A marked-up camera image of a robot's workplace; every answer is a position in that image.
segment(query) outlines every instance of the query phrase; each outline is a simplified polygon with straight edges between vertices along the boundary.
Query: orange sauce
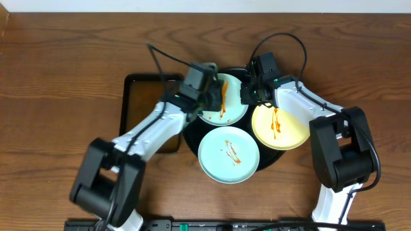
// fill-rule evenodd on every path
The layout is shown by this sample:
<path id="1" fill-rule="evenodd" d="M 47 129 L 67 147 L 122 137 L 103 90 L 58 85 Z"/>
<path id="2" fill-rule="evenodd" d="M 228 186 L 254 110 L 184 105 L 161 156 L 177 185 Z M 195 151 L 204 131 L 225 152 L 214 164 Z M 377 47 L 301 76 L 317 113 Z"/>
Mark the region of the orange sauce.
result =
<path id="1" fill-rule="evenodd" d="M 272 123 L 271 123 L 271 129 L 274 130 L 274 123 L 275 123 L 275 130 L 277 130 L 278 133 L 281 132 L 280 130 L 280 123 L 278 123 L 278 108 L 275 108 L 273 113 L 272 113 Z"/>
<path id="2" fill-rule="evenodd" d="M 225 153 L 227 154 L 227 156 L 229 156 L 232 159 L 232 161 L 233 161 L 232 165 L 235 166 L 234 163 L 239 165 L 241 163 L 241 160 L 237 157 L 237 153 L 234 150 L 234 148 L 232 147 L 231 142 L 228 141 L 228 140 L 225 140 L 225 145 L 227 145 L 227 148 L 229 149 L 229 151 L 226 151 Z"/>
<path id="3" fill-rule="evenodd" d="M 223 115 L 225 113 L 225 95 L 227 94 L 227 89 L 229 88 L 229 83 L 228 82 L 224 82 L 224 85 L 221 89 L 221 93 L 223 96 L 223 103 L 221 104 L 221 111 L 220 111 L 220 120 L 223 118 Z"/>

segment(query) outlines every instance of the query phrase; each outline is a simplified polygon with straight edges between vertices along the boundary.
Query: wooden table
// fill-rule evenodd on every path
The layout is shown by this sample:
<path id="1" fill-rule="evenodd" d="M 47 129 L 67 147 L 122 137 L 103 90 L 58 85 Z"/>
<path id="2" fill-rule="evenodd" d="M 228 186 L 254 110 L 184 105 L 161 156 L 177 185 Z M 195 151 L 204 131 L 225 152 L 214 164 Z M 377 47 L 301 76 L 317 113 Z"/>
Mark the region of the wooden table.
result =
<path id="1" fill-rule="evenodd" d="M 12 13 L 0 50 L 0 230 L 62 230 L 68 218 L 92 218 L 68 194 L 88 144 L 118 135 L 125 76 L 156 72 L 145 42 L 188 62 L 242 66 L 280 31 L 306 44 L 309 89 L 367 115 L 382 179 L 357 195 L 349 218 L 411 228 L 411 16 Z M 278 37 L 265 51 L 298 73 L 296 42 Z M 137 209 L 175 219 L 307 218 L 319 189 L 309 141 L 236 185 L 210 179 L 183 142 L 148 163 Z"/>

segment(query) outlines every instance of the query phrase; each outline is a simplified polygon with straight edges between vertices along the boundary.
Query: black cable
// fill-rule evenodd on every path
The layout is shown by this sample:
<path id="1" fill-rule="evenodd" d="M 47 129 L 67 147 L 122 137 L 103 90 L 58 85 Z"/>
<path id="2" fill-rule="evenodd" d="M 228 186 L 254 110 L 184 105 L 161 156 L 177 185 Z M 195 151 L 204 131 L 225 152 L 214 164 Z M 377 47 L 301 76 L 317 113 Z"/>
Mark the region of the black cable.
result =
<path id="1" fill-rule="evenodd" d="M 164 55 L 164 56 L 167 57 L 167 58 L 170 58 L 170 59 L 172 59 L 172 60 L 174 60 L 174 61 L 177 61 L 177 62 L 179 62 L 179 63 L 181 63 L 181 64 L 184 64 L 184 65 L 187 65 L 187 66 L 189 66 L 189 67 L 192 67 L 192 68 L 194 68 L 194 69 L 196 69 L 196 70 L 198 70 L 198 71 L 201 71 L 201 72 L 203 72 L 203 73 L 217 74 L 216 71 L 205 70 L 204 68 L 199 67 L 199 66 L 197 66 L 197 65 L 195 65 L 195 64 L 189 64 L 189 63 L 187 63 L 187 62 L 185 62 L 185 61 L 183 61 L 183 60 L 180 60 L 180 59 L 178 59 L 178 58 L 175 58 L 174 56 L 171 56 L 171 55 L 165 53 L 164 51 L 161 51 L 161 50 L 157 49 L 156 47 L 154 47 L 154 46 L 151 45 L 151 44 L 147 44 L 147 46 L 148 46 L 148 49 L 150 49 L 150 50 L 154 50 L 154 51 L 156 51 L 156 52 Z"/>
<path id="2" fill-rule="evenodd" d="M 353 197 L 353 194 L 354 194 L 354 193 L 357 193 L 357 192 L 363 192 L 363 191 L 367 191 L 367 190 L 369 190 L 369 189 L 372 189 L 372 188 L 375 187 L 375 186 L 378 184 L 378 182 L 380 181 L 380 178 L 381 178 L 380 158 L 378 157 L 377 151 L 375 150 L 375 147 L 374 147 L 374 145 L 372 144 L 371 139 L 365 134 L 364 130 L 363 130 L 357 123 L 355 123 L 354 121 L 352 121 L 350 118 L 348 118 L 346 115 L 344 115 L 343 113 L 339 112 L 338 110 L 335 110 L 335 109 L 333 109 L 333 108 L 330 108 L 330 107 L 328 107 L 326 104 L 322 104 L 322 103 L 320 103 L 319 101 L 317 101 L 316 99 L 313 99 L 311 96 L 307 95 L 307 94 L 302 90 L 302 87 L 300 87 L 300 86 L 298 85 L 298 82 L 300 81 L 301 76 L 302 76 L 302 74 L 303 74 L 303 72 L 304 72 L 304 69 L 305 69 L 305 67 L 306 67 L 306 64 L 307 64 L 307 50 L 306 50 L 304 44 L 302 43 L 302 41 L 301 41 L 299 38 L 297 38 L 295 35 L 292 35 L 292 34 L 290 34 L 290 33 L 275 33 L 275 34 L 269 35 L 269 36 L 267 36 L 266 38 L 264 38 L 264 39 L 256 46 L 256 48 L 253 50 L 253 52 L 252 52 L 252 54 L 251 54 L 250 61 L 249 61 L 249 67 L 250 67 L 250 65 L 251 65 L 252 58 L 253 58 L 254 55 L 256 54 L 258 48 L 259 48 L 265 41 L 267 41 L 268 39 L 271 39 L 272 37 L 275 37 L 275 36 L 278 36 L 278 35 L 286 35 L 286 36 L 289 36 L 289 37 L 295 39 L 295 40 L 301 45 L 302 50 L 304 51 L 304 62 L 303 62 L 303 64 L 302 64 L 300 73 L 299 73 L 298 76 L 297 76 L 297 80 L 295 81 L 295 88 L 297 89 L 297 92 L 300 92 L 303 96 L 305 96 L 306 98 L 308 98 L 308 99 L 311 100 L 312 102 L 320 105 L 322 108 L 325 108 L 325 109 L 329 110 L 330 112 L 333 112 L 333 113 L 335 113 L 335 114 L 338 114 L 338 115 L 341 116 L 344 120 L 346 120 L 349 124 L 351 124 L 353 127 L 355 127 L 355 128 L 357 129 L 357 131 L 360 133 L 360 135 L 362 135 L 362 137 L 367 141 L 367 143 L 368 143 L 368 145 L 370 146 L 370 149 L 371 149 L 371 151 L 372 151 L 372 154 L 373 154 L 373 156 L 372 156 L 372 157 L 373 157 L 373 162 L 376 163 L 376 178 L 375 178 L 375 180 L 373 181 L 373 183 L 371 183 L 370 185 L 368 185 L 368 186 L 366 186 L 366 187 L 363 187 L 363 188 L 360 188 L 360 189 L 352 189 L 352 190 L 350 190 L 350 191 L 348 192 L 348 197 L 347 197 L 347 199 L 346 199 L 346 201 L 345 201 L 345 204 L 344 204 L 344 207 L 343 207 L 343 211 L 342 211 L 341 216 L 340 216 L 339 221 L 338 221 L 338 224 L 341 224 L 342 219 L 344 218 L 344 214 L 345 214 L 345 212 L 347 211 L 348 204 L 349 204 L 349 202 L 351 201 L 351 198 Z"/>
<path id="3" fill-rule="evenodd" d="M 338 225 L 332 223 L 321 223 L 321 222 L 312 222 L 312 221 L 302 221 L 302 222 L 287 222 L 287 223 L 276 223 L 272 225 L 265 225 L 263 227 L 255 228 L 251 231 L 265 231 L 271 228 L 299 228 L 299 227 L 306 227 L 306 228 L 335 228 L 338 230 L 351 230 L 351 231 L 371 231 L 378 229 L 376 228 L 357 228 L 357 227 L 350 227 L 348 225 Z"/>
<path id="4" fill-rule="evenodd" d="M 126 150 L 125 150 L 125 153 L 126 153 L 126 154 L 128 154 L 128 152 L 130 151 L 131 147 L 132 147 L 133 144 L 136 142 L 137 138 L 138 138 L 143 132 L 145 132 L 149 127 L 151 127 L 155 122 L 157 122 L 157 121 L 162 117 L 162 115 L 164 114 L 164 112 L 166 111 L 166 102 L 167 102 L 166 96 L 168 95 L 168 94 L 167 94 L 166 77 L 164 76 L 164 73 L 163 73 L 163 71 L 162 71 L 162 69 L 161 69 L 160 63 L 159 63 L 157 57 L 155 56 L 153 50 L 159 52 L 159 53 L 162 54 L 162 55 L 165 54 L 167 57 L 171 58 L 172 60 L 176 60 L 176 61 L 179 60 L 179 59 L 174 58 L 174 57 L 172 57 L 172 56 L 170 56 L 170 55 L 167 55 L 166 53 L 160 51 L 159 49 L 153 47 L 153 46 L 150 45 L 150 44 L 147 44 L 147 47 L 148 47 L 148 50 L 150 51 L 151 56 L 153 57 L 153 60 L 154 60 L 154 62 L 155 62 L 155 65 L 157 66 L 157 68 L 158 68 L 158 70 L 159 70 L 159 72 L 160 72 L 161 81 L 162 81 L 162 84 L 163 84 L 163 87 L 164 87 L 164 107 L 162 108 L 160 114 L 159 114 L 155 119 L 153 119 L 151 122 L 149 122 L 143 129 L 141 129 L 139 132 L 137 132 L 137 134 L 135 134 L 135 135 L 131 138 L 130 143 L 128 143 L 128 146 L 127 146 L 127 148 L 126 148 Z"/>
<path id="5" fill-rule="evenodd" d="M 123 162 L 120 163 L 121 167 L 119 168 L 119 173 L 118 173 L 118 179 L 120 179 L 121 175 L 123 174 Z M 116 184 L 114 186 L 113 189 L 113 194 L 112 194 L 112 198 L 111 198 L 111 203 L 110 203 L 110 209 L 109 209 L 109 213 L 107 214 L 107 218 L 106 219 L 102 219 L 100 221 L 98 221 L 95 225 L 94 225 L 94 231 L 105 231 L 107 228 L 107 225 L 109 225 L 109 222 L 111 221 L 113 215 L 114 215 L 114 211 L 116 210 L 116 202 L 117 202 L 117 196 L 118 196 L 118 192 L 119 192 L 119 184 Z"/>
<path id="6" fill-rule="evenodd" d="M 138 137 L 139 137 L 143 132 L 145 132 L 149 127 L 151 127 L 155 122 L 157 122 L 157 121 L 162 117 L 162 115 L 164 114 L 164 112 L 165 112 L 165 110 L 166 110 L 166 102 L 167 102 L 167 98 L 166 98 L 166 97 L 167 97 L 167 95 L 168 95 L 168 94 L 167 94 L 166 78 L 165 78 L 165 76 L 164 76 L 164 73 L 163 73 L 163 71 L 162 71 L 162 69 L 161 69 L 160 63 L 159 63 L 157 57 L 155 56 L 153 50 L 156 50 L 156 51 L 160 52 L 161 54 L 163 54 L 163 52 L 160 51 L 160 50 L 158 50 L 157 48 L 149 45 L 149 44 L 147 44 L 147 47 L 148 47 L 148 49 L 149 49 L 149 51 L 150 51 L 150 54 L 152 55 L 152 57 L 153 57 L 153 59 L 154 59 L 154 62 L 155 62 L 155 64 L 156 64 L 159 72 L 160 72 L 161 81 L 162 81 L 163 87 L 164 87 L 164 106 L 163 106 L 160 114 L 159 114 L 153 121 L 149 122 L 143 129 L 141 129 L 139 132 L 137 132 L 137 133 L 131 138 L 131 140 L 130 140 L 130 142 L 128 143 L 128 146 L 127 146 L 127 148 L 126 148 L 126 150 L 125 150 L 125 154 L 126 154 L 126 155 L 128 155 L 128 152 L 130 151 L 131 147 L 132 147 L 133 144 L 136 142 L 136 140 L 138 139 Z M 122 174 L 122 172 L 123 172 L 122 170 L 123 170 L 123 168 L 121 167 L 121 168 L 120 168 L 120 172 L 119 172 L 119 177 L 121 176 L 121 174 Z M 109 224 L 109 222 L 110 222 L 110 220 L 112 219 L 112 216 L 113 216 L 113 214 L 114 214 L 114 210 L 115 210 L 115 206 L 116 206 L 116 199 L 117 199 L 117 195 L 118 195 L 118 191 L 119 191 L 119 185 L 116 184 L 116 186 L 115 186 L 115 188 L 114 188 L 113 190 L 114 190 L 114 191 L 113 191 L 113 195 L 112 195 L 113 199 L 112 199 L 112 201 L 111 201 L 111 203 L 110 203 L 110 210 L 109 210 L 109 213 L 108 213 L 108 215 L 107 215 L 107 218 L 104 219 L 104 220 L 102 220 L 102 221 L 100 221 L 100 222 L 103 222 L 103 226 L 101 226 L 101 228 L 99 228 L 100 231 L 104 231 L 104 230 L 106 229 L 107 225 Z M 96 225 L 94 226 L 94 229 L 97 229 L 97 228 L 99 227 L 99 225 L 100 225 L 100 224 L 96 224 Z"/>

